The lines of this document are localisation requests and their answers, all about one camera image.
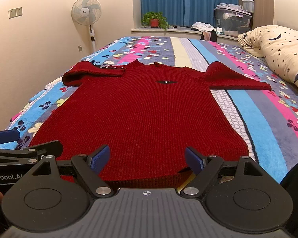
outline fan stand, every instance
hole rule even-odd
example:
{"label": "fan stand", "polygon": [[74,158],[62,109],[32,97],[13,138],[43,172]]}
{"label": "fan stand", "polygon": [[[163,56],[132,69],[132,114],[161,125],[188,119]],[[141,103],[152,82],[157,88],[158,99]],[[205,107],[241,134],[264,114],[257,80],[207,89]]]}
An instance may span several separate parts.
{"label": "fan stand", "polygon": [[93,53],[94,53],[94,52],[96,52],[96,44],[95,44],[95,33],[94,33],[94,29],[93,29],[92,24],[89,26],[89,33],[90,33],[91,44],[93,46]]}

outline bed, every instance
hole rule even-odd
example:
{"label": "bed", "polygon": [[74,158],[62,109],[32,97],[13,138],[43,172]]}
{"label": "bed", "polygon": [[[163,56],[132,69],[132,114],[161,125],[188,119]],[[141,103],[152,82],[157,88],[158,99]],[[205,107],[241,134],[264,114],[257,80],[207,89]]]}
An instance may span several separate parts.
{"label": "bed", "polygon": [[[269,83],[271,91],[212,90],[235,131],[245,140],[249,155],[277,182],[298,163],[298,93],[260,60],[222,43],[173,37],[124,37],[84,57],[95,65],[123,66],[135,59],[205,71],[220,61],[246,77]],[[29,100],[7,129],[18,129],[21,138],[1,144],[1,149],[27,147],[42,123],[73,94],[59,77]]]}

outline red sweater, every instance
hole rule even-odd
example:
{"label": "red sweater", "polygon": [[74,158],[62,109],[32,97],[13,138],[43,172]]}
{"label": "red sweater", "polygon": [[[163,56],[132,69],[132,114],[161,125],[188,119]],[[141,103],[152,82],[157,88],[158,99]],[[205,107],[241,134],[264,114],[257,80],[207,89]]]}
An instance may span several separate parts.
{"label": "red sweater", "polygon": [[31,146],[59,140],[59,160],[89,154],[108,144],[111,158],[103,180],[124,187],[176,187],[188,176],[184,150],[225,160],[248,155],[242,137],[232,129],[211,89],[267,89],[220,62],[205,73],[137,60],[126,69],[77,63],[63,83],[79,86],[42,124]]}

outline fan grille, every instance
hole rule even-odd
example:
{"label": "fan grille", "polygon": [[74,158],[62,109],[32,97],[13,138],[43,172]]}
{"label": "fan grille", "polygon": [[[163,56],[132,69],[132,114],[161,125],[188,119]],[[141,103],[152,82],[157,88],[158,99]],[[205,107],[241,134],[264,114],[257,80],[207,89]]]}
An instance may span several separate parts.
{"label": "fan grille", "polygon": [[[80,11],[82,8],[89,9],[88,16],[82,16]],[[72,19],[81,25],[90,25],[95,23],[101,16],[101,5],[98,0],[77,0],[71,11]]]}

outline red flower pot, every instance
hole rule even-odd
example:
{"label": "red flower pot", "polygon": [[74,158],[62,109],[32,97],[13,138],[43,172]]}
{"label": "red flower pot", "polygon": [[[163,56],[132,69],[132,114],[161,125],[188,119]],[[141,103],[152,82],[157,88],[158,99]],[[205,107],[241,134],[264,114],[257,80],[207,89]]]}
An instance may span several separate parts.
{"label": "red flower pot", "polygon": [[150,20],[150,27],[157,28],[158,26],[159,26],[159,20],[158,19]]}

